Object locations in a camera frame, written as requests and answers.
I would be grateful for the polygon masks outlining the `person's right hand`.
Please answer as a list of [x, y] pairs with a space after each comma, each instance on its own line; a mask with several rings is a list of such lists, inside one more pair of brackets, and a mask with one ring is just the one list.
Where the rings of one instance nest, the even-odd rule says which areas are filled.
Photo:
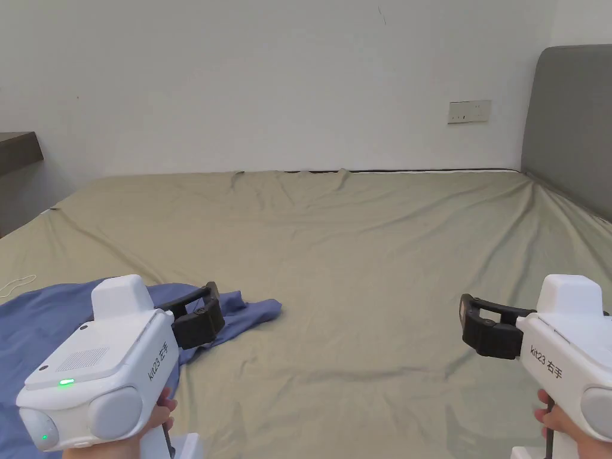
[[538, 408], [534, 411], [534, 416], [543, 426], [543, 436], [546, 436], [549, 429], [572, 438], [576, 442], [579, 458], [611, 458], [611, 443], [594, 439], [582, 431], [558, 405], [550, 412], [547, 412], [546, 408]]

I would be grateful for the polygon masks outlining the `person's left hand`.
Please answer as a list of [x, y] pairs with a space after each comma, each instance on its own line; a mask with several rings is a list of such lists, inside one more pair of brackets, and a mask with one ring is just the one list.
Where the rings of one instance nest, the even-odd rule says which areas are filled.
[[140, 458], [140, 440], [150, 430], [164, 426], [172, 428], [174, 418], [171, 413], [178, 402], [171, 397], [172, 390], [165, 387], [154, 406], [147, 425], [138, 434], [115, 442], [100, 443], [88, 448], [74, 448], [63, 451], [62, 458]]

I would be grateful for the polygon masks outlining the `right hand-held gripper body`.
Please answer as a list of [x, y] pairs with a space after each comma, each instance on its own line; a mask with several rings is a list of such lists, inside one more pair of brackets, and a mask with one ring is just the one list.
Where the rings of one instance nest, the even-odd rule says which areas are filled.
[[582, 431], [611, 441], [611, 317], [601, 287], [584, 276], [552, 274], [544, 279], [537, 306], [515, 325], [481, 311], [493, 323], [468, 321], [463, 342], [479, 355], [519, 360]]

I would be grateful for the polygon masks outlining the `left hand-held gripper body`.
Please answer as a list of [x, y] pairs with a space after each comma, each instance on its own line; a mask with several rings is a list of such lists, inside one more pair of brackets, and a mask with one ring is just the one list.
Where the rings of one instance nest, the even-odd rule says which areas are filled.
[[[16, 404], [35, 447], [86, 448], [143, 430], [181, 350], [212, 342], [225, 321], [218, 299], [189, 304], [189, 314], [156, 309], [141, 277], [102, 281], [84, 323], [33, 371]], [[141, 458], [203, 458], [199, 434], [171, 437], [167, 427], [140, 440]]]

